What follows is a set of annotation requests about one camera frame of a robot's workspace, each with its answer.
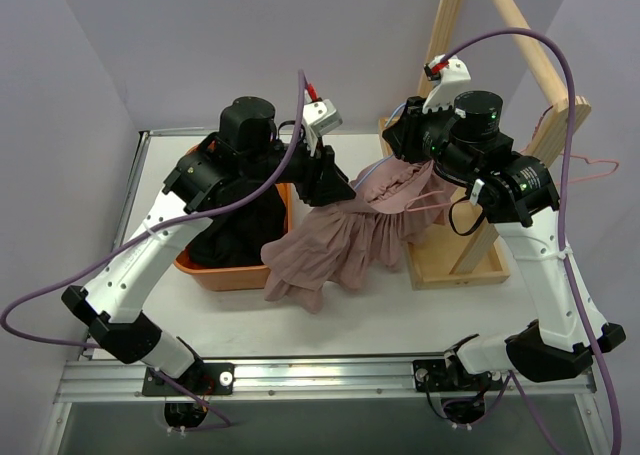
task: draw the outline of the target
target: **table surface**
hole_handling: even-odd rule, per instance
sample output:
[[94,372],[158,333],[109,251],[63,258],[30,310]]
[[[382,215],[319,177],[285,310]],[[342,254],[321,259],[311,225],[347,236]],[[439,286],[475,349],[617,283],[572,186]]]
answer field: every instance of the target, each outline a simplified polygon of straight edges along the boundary
[[[151,136],[128,238],[146,216],[162,182],[201,136]],[[336,162],[351,178],[382,157],[376,134],[328,135]],[[309,210],[296,200],[294,225]],[[536,318],[520,272],[505,247],[511,277],[500,285],[414,291],[406,265],[374,265],[362,290],[324,287],[325,306],[311,315],[287,300],[266,302],[261,290],[210,292],[171,267],[150,294],[145,313],[202,357],[318,357],[440,353],[473,333],[521,331]],[[94,359],[112,358],[98,350]]]

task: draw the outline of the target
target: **wooden rack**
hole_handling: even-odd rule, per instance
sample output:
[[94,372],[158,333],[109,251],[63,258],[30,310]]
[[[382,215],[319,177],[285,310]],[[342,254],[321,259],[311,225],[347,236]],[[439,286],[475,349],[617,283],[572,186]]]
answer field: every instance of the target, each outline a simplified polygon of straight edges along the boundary
[[[529,28],[514,0],[492,1],[507,26]],[[425,63],[433,60],[436,55],[445,53],[449,48],[461,4],[462,0],[440,0]],[[527,154],[550,166],[564,147],[568,110],[567,88],[536,40],[520,35],[514,35],[513,39],[552,107],[527,148]],[[418,94],[426,97],[430,89],[431,85],[422,73]],[[589,102],[584,97],[576,97],[576,130],[590,112]],[[386,119],[380,120],[380,134],[385,122]],[[383,145],[384,150],[389,153],[389,147]],[[453,198],[460,198],[460,194],[454,194]],[[456,207],[455,219],[460,226],[470,226],[476,217],[475,207],[469,204]],[[459,237],[448,226],[429,227],[424,243],[409,244],[408,247],[414,288],[503,282],[509,276],[509,269],[497,239],[498,233],[495,228],[486,221],[470,239]]]

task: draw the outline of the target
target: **plastic container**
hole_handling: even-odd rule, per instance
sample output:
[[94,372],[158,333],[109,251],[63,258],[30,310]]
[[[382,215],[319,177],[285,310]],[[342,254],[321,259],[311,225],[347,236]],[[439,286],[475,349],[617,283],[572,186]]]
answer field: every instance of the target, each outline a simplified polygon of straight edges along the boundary
[[[293,228],[293,210],[291,207],[291,185],[281,183],[278,192],[287,207],[285,218],[285,233]],[[173,264],[181,272],[188,273],[196,279],[198,284],[207,290],[223,292],[229,290],[247,290],[264,288],[269,278],[269,267],[257,265],[253,267],[235,268],[205,268],[189,260],[187,250],[183,250]]]

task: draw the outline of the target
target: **black cloth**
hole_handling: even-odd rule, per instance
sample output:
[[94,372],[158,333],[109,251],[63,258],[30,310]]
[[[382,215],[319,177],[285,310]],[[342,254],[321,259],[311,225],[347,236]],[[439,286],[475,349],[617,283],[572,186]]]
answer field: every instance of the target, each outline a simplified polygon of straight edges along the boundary
[[285,207],[273,186],[233,212],[215,232],[205,230],[187,248],[192,262],[207,268],[263,265],[260,250],[284,235]]

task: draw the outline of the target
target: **screw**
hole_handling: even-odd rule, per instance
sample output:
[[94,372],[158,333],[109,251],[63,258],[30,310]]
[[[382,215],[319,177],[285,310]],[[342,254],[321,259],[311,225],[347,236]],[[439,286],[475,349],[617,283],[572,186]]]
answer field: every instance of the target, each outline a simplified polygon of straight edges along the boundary
[[220,385],[228,387],[231,385],[231,382],[233,382],[233,375],[231,375],[231,372],[222,372],[220,374]]
[[418,380],[419,382],[424,382],[427,379],[427,377],[429,376],[429,371],[426,368],[419,368],[418,370],[416,370],[416,380]]

